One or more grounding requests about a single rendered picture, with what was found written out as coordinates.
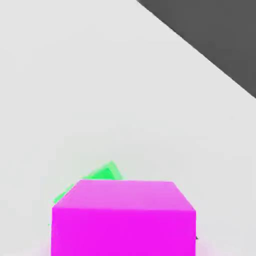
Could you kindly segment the small magenta cube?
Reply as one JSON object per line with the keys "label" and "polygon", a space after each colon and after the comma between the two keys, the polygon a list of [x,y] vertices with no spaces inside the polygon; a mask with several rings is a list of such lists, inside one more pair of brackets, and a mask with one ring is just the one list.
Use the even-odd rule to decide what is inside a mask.
{"label": "small magenta cube", "polygon": [[196,256],[196,220],[173,182],[82,179],[52,207],[50,256]]}

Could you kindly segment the small green cube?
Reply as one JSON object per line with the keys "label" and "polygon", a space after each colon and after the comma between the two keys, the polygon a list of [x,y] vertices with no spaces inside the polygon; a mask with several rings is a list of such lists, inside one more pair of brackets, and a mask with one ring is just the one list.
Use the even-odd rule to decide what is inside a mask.
{"label": "small green cube", "polygon": [[80,179],[54,200],[49,226],[53,238],[66,241],[72,235],[123,234],[128,227],[128,182],[118,176],[113,163],[97,171],[106,172],[110,179]]}

